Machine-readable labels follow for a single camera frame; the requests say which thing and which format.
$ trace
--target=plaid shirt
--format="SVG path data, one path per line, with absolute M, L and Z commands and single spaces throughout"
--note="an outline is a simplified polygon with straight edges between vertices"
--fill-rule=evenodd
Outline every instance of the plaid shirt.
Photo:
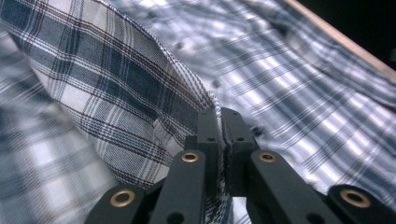
M 395 84 L 298 11 L 107 2 L 1 2 L 0 223 L 82 222 L 116 180 L 150 186 L 219 103 L 319 191 L 396 210 Z M 208 200 L 206 222 L 247 223 L 243 201 Z

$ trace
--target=brass screw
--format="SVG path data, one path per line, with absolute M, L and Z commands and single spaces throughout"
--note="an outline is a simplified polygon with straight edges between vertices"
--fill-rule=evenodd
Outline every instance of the brass screw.
M 117 197 L 119 197 L 122 194 L 128 195 L 128 199 L 125 201 L 117 200 Z M 122 190 L 116 192 L 115 194 L 113 194 L 113 196 L 111 196 L 111 199 L 110 199 L 110 203 L 114 207 L 125 207 L 126 205 L 130 204 L 133 201 L 134 201 L 134 192 L 131 191 L 130 189 L 122 189 Z
M 185 153 L 181 157 L 181 159 L 186 162 L 195 162 L 195 161 L 198 161 L 199 156 L 195 153 L 188 152 L 188 153 Z
M 266 161 L 266 162 L 276 161 L 276 155 L 269 153 L 269 152 L 260 153 L 259 158 L 261 161 Z
M 344 199 L 347 203 L 355 205 L 359 208 L 366 208 L 370 207 L 371 202 L 364 194 L 354 190 L 354 189 L 343 189 L 340 192 L 341 198 Z M 355 197 L 359 198 L 360 200 L 357 201 L 354 198 L 351 198 L 350 195 L 354 195 Z

